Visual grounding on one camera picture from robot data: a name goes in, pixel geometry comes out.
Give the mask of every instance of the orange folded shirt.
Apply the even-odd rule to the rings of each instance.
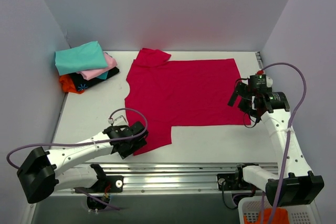
[[[261,221],[261,213],[259,213],[258,220],[256,222],[249,222],[244,216],[244,223],[245,224],[264,224],[268,222],[268,219],[271,215],[272,209],[268,208],[264,210],[264,220],[263,223],[260,223]],[[282,209],[282,208],[277,208],[274,214],[274,218],[272,220],[272,224],[289,224],[289,219],[288,219],[288,213],[287,210]]]
[[[65,74],[59,77],[59,83],[62,85],[63,92],[82,94],[85,90],[77,91],[70,75]]]

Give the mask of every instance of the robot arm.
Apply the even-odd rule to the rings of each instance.
[[[310,204],[324,187],[323,179],[313,174],[302,154],[293,128],[288,129],[290,110],[285,94],[272,92],[266,80],[266,75],[256,74],[249,77],[248,84],[239,82],[228,105],[233,106],[236,98],[240,96],[240,110],[255,117],[257,123],[264,123],[276,153],[278,174],[282,167],[287,132],[290,131],[285,175],[277,206]],[[241,171],[242,182],[253,184],[264,191],[273,205],[279,176],[251,164],[243,166]]]
[[[148,131],[127,141],[114,141],[114,138],[136,136],[144,130],[140,122],[128,127],[123,116],[97,135],[81,143],[92,142],[91,145],[63,147],[44,151],[42,147],[31,151],[17,176],[21,182],[29,203],[37,203],[47,198],[55,190],[67,188],[106,188],[107,176],[98,164],[75,167],[93,158],[118,152],[122,159],[133,154],[146,144]],[[110,142],[96,141],[110,139]]]

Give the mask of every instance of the folded clothes stack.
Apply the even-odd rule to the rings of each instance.
[[[116,60],[97,41],[57,51],[55,65],[62,90],[78,94],[119,73]]]

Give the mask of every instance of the gray wall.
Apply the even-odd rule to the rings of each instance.
[[[19,223],[27,204],[6,154],[50,142],[64,94],[54,51],[68,45],[43,0],[0,0],[0,223]],[[17,164],[28,151],[15,155]]]
[[[45,0],[71,46],[261,50],[287,0]]]
[[[302,70],[307,98],[294,127],[306,159],[325,188],[317,197],[323,223],[334,223],[336,209],[336,0],[289,0],[263,51],[264,63],[286,61]],[[302,95],[302,82],[294,70],[269,69],[275,87],[284,91],[291,106]]]

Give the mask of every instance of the basket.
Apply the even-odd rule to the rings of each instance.
[[[272,206],[265,197],[264,208]],[[288,212],[290,224],[316,224],[321,223],[319,214],[313,202],[310,205],[283,207]],[[249,222],[255,222],[258,219],[261,209],[261,196],[243,198],[238,204],[240,224],[244,224],[244,216]]]

